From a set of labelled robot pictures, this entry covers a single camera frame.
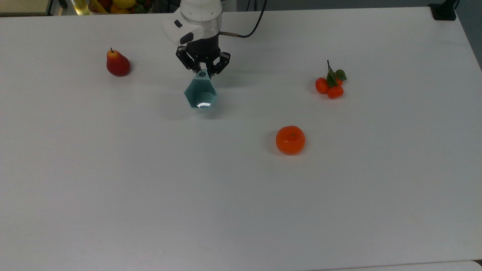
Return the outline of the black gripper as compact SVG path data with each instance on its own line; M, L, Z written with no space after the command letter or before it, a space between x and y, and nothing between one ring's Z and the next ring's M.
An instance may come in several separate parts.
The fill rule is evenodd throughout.
M176 56L186 69L199 72L200 63L204 63L209 69L210 75L220 74L229 64L231 55L227 52L220 52L219 36L202 38L192 41L186 46L179 46Z

